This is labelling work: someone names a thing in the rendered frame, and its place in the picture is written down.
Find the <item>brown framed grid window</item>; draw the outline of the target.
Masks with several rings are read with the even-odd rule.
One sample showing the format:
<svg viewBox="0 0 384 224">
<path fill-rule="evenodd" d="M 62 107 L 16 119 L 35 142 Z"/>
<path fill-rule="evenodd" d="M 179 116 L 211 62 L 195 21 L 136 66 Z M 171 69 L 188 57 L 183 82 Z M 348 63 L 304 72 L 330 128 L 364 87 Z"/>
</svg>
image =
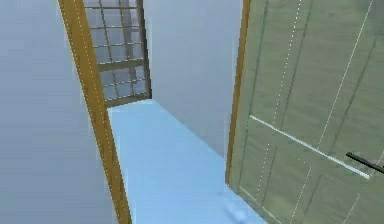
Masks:
<svg viewBox="0 0 384 224">
<path fill-rule="evenodd" d="M 106 105 L 152 98 L 143 0 L 83 0 Z"/>
</svg>

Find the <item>green panelled room door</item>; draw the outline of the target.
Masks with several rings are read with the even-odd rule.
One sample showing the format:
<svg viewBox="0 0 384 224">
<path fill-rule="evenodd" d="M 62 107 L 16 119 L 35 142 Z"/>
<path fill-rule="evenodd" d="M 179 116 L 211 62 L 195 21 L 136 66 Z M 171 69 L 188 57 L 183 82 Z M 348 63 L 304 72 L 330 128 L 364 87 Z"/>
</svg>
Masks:
<svg viewBox="0 0 384 224">
<path fill-rule="evenodd" d="M 384 224 L 384 0 L 246 0 L 229 183 L 267 224 Z"/>
</svg>

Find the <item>orange wooden door frame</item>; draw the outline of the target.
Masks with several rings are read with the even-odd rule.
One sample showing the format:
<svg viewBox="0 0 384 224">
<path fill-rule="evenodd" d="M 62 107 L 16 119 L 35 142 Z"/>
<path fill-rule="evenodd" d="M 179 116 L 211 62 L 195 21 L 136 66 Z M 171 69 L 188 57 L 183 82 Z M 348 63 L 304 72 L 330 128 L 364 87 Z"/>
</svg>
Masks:
<svg viewBox="0 0 384 224">
<path fill-rule="evenodd" d="M 81 0 L 58 0 L 118 224 L 251 224 L 224 160 L 153 100 L 108 109 Z"/>
</svg>

